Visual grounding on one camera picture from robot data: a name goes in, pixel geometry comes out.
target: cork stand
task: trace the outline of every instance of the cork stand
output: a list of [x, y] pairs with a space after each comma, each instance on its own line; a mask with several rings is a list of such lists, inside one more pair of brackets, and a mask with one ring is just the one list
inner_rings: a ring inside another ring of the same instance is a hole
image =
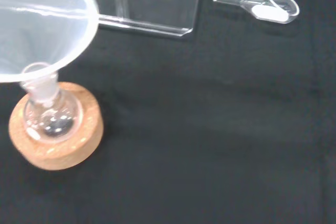
[[71, 138], [56, 144], [45, 144], [28, 136], [23, 122], [28, 95], [18, 102], [9, 119], [9, 135], [14, 146], [31, 164], [45, 170], [66, 169], [83, 162], [98, 147], [103, 135], [103, 121], [95, 97], [74, 83], [60, 82], [59, 86], [71, 91], [83, 107], [82, 124]]

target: white powder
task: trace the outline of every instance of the white powder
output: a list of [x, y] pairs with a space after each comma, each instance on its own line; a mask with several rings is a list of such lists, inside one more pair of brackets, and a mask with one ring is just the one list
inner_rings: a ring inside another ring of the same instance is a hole
[[252, 12], [261, 19], [270, 19], [279, 22], [285, 22], [289, 18], [285, 10], [274, 6], [256, 5], [252, 7]]

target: clear plastic holder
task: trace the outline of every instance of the clear plastic holder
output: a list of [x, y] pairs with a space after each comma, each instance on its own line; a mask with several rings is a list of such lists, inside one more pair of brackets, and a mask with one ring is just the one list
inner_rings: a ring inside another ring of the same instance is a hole
[[96, 0], [101, 26], [182, 37], [194, 29], [198, 0]]

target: black cloth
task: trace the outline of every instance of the black cloth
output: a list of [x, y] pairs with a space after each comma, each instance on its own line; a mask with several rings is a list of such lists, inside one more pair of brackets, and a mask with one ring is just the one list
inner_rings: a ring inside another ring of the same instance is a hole
[[336, 5], [261, 22], [200, 0], [194, 35], [100, 29], [60, 81], [89, 89], [105, 132], [82, 164], [31, 166], [0, 86], [0, 223], [336, 223]]

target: black tablecloth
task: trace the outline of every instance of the black tablecloth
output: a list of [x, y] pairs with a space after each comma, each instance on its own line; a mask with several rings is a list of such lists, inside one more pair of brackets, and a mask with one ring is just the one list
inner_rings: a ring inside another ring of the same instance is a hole
[[336, 223], [336, 5], [296, 1], [277, 25], [201, 0], [188, 40], [99, 30], [59, 72], [106, 128], [68, 170], [13, 147], [1, 85], [0, 223]]

